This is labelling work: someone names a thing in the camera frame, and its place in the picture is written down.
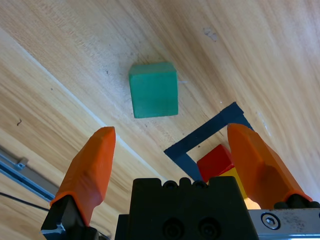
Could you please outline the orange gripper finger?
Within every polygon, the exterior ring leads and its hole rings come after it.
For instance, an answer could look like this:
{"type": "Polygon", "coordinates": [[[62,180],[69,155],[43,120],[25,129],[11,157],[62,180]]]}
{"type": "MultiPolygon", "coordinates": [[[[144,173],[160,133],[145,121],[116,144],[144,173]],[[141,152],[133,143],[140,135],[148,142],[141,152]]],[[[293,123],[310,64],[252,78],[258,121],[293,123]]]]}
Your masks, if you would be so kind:
{"type": "Polygon", "coordinates": [[[319,202],[304,193],[279,155],[258,133],[231,123],[227,137],[245,193],[262,209],[319,208],[319,202]]]}
{"type": "Polygon", "coordinates": [[[50,203],[42,234],[98,234],[90,226],[95,207],[105,199],[116,146],[113,126],[97,130],[73,158],[50,203]]]}

